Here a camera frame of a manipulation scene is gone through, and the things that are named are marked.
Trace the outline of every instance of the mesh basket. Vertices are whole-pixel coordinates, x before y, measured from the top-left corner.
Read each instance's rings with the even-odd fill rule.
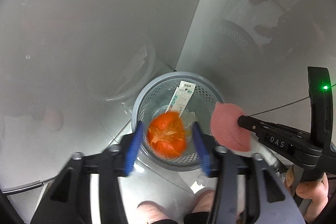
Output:
[[[259,68],[262,60],[260,48],[252,36],[241,26],[228,20],[216,20],[206,34],[207,44],[204,45],[204,55],[211,54],[208,66],[213,73],[250,73]]]
[[[192,138],[183,155],[175,159],[162,159],[155,155],[147,143],[147,129],[150,121],[166,111],[171,97],[181,81],[196,84],[186,108],[195,112],[198,122],[205,134],[210,134],[210,119],[216,102],[224,102],[221,93],[207,79],[188,72],[171,72],[150,82],[139,94],[132,112],[132,129],[135,130],[137,121],[144,125],[144,142],[142,152],[152,161],[169,170],[189,171],[199,167],[198,156]]]

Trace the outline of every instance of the white wall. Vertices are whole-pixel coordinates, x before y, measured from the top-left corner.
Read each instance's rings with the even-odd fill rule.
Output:
[[[200,0],[177,70],[207,77],[248,114],[278,107],[308,96],[307,66],[336,82],[335,18],[336,0]],[[251,41],[221,37],[224,20]]]

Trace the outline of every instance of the black handle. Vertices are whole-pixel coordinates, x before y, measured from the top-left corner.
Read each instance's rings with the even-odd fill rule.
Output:
[[[114,157],[118,152],[106,149],[100,154],[99,200],[101,224],[127,224],[127,217],[121,198],[118,176],[114,171]]]
[[[301,213],[304,215],[311,203],[311,199],[300,198],[296,194],[296,187],[301,182],[321,180],[324,175],[324,172],[318,169],[303,170],[302,168],[296,165],[294,165],[293,171],[294,171],[294,182],[292,184],[292,193],[294,193],[293,198],[295,203],[299,207]]]
[[[82,224],[78,213],[78,188],[82,183],[81,171],[84,164],[82,153],[72,154],[70,160],[56,177],[43,196],[31,220],[31,224]]]
[[[330,146],[333,129],[333,97],[327,68],[308,67],[311,106],[310,140],[318,147]]]

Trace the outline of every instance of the screw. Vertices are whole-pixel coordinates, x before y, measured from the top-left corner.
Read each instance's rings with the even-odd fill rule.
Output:
[[[227,152],[227,148],[225,146],[216,146],[215,150],[218,153],[226,153]]]
[[[121,149],[121,147],[120,147],[120,145],[118,145],[118,144],[111,145],[111,146],[108,148],[108,150],[109,150],[110,152],[118,152],[118,151],[120,151],[120,149]]]
[[[253,157],[255,160],[264,160],[264,157],[260,153],[255,153]]]
[[[83,158],[83,155],[81,152],[75,152],[72,154],[71,158],[73,160],[81,160]]]

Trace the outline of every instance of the person's foot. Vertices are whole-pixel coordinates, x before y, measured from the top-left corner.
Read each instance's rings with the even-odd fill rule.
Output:
[[[156,221],[170,219],[154,202],[141,203],[137,208],[137,213],[141,220],[141,224],[151,224]]]
[[[58,109],[46,106],[43,123],[49,130],[59,131],[63,126],[63,115]]]
[[[210,212],[214,198],[215,198],[214,190],[205,191],[199,197],[197,204],[195,208],[193,209],[192,213]]]

